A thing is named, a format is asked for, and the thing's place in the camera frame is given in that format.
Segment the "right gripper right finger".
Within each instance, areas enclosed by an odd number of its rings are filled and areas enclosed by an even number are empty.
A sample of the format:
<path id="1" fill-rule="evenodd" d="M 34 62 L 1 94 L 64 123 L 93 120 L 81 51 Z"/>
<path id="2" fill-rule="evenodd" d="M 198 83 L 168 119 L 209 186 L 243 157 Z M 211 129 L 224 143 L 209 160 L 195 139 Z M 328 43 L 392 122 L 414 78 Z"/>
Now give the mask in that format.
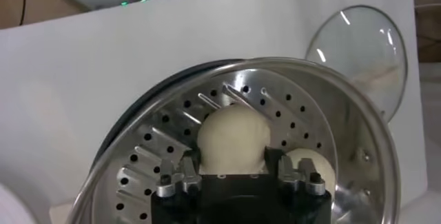
<path id="1" fill-rule="evenodd" d="M 294 192 L 306 190 L 322 196 L 326 192 L 326 158 L 314 150 L 297 148 L 284 153 L 266 147 L 264 160 L 267 173 Z"/>

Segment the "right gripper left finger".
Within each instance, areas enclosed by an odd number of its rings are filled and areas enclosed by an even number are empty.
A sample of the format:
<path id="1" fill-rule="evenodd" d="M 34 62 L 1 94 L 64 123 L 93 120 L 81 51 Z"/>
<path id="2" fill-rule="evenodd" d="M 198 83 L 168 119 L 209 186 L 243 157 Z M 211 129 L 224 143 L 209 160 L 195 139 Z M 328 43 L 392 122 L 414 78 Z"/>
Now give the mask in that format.
<path id="1" fill-rule="evenodd" d="M 170 160 L 162 160 L 156 195 L 159 198 L 173 197 L 178 192 L 197 195 L 202 183 L 202 176 L 198 173 L 200 160 L 199 149 L 185 151 L 176 165 Z"/>

